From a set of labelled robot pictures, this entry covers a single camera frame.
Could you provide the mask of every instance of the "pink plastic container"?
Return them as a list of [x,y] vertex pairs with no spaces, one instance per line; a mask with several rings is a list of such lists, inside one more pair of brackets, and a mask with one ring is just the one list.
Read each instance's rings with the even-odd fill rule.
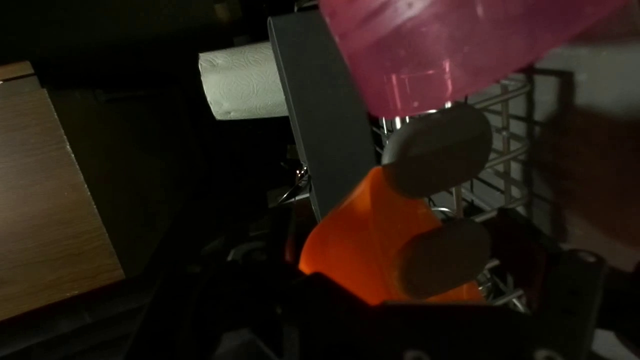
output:
[[629,0],[321,0],[376,115],[413,115],[474,94]]

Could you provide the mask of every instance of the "orange cloth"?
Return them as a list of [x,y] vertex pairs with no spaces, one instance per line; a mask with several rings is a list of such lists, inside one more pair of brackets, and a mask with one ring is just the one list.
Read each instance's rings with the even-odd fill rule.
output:
[[[413,298],[399,284],[401,248],[440,225],[425,200],[401,195],[379,166],[315,227],[304,243],[301,270],[321,271],[372,306],[408,301]],[[427,301],[479,299],[479,285],[466,284]]]

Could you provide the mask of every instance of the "wire grid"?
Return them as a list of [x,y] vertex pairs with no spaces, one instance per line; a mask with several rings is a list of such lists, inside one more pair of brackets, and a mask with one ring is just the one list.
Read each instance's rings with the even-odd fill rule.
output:
[[[491,117],[494,132],[493,153],[474,180],[429,198],[437,213],[464,218],[473,207],[471,218],[483,222],[496,215],[498,207],[522,207],[528,201],[530,194],[522,183],[522,157],[528,149],[528,139],[517,132],[511,114],[511,102],[527,95],[528,89],[527,79],[507,78],[466,99]],[[410,115],[383,117],[375,126],[379,134],[376,149],[383,153],[387,139],[413,120]]]

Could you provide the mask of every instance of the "wooden board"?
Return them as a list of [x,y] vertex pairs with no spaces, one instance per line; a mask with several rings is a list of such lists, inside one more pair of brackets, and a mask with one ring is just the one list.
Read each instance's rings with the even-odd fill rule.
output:
[[120,278],[46,89],[0,83],[0,320]]

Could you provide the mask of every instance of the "orange object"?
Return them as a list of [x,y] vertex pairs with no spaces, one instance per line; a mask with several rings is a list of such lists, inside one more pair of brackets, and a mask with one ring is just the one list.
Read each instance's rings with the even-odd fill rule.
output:
[[[348,200],[308,235],[301,270],[321,271],[368,304],[417,301],[399,281],[401,249],[415,235],[440,227],[425,200],[391,187],[385,170],[372,167]],[[420,301],[480,301],[476,284]]]

